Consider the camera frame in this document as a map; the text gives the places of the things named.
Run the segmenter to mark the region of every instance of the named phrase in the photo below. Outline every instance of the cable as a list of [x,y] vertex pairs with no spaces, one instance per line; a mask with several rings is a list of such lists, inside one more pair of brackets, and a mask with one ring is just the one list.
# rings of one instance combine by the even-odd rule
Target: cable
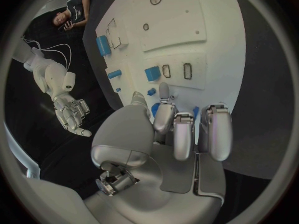
[[[66,68],[66,70],[68,71],[68,69],[70,68],[71,61],[72,61],[72,49],[71,49],[71,47],[70,47],[68,44],[63,43],[63,44],[59,44],[59,45],[55,45],[55,46],[52,46],[52,47],[48,47],[48,48],[42,49],[42,48],[40,47],[40,44],[39,44],[38,41],[25,39],[24,36],[22,37],[22,39],[23,39],[27,44],[28,44],[28,43],[32,43],[32,42],[35,42],[35,43],[37,44],[37,46],[38,46],[38,49],[41,50],[41,51],[56,51],[56,52],[59,52],[60,54],[63,55],[63,57],[64,57],[64,59],[65,59],[65,63],[66,63],[65,68]],[[49,49],[51,49],[51,48],[54,48],[54,47],[57,47],[57,46],[62,46],[62,45],[66,45],[66,46],[69,48],[69,50],[70,50],[70,60],[69,60],[69,63],[67,63],[67,59],[66,59],[65,55],[64,55],[61,51],[57,51],[57,50],[49,50]]]

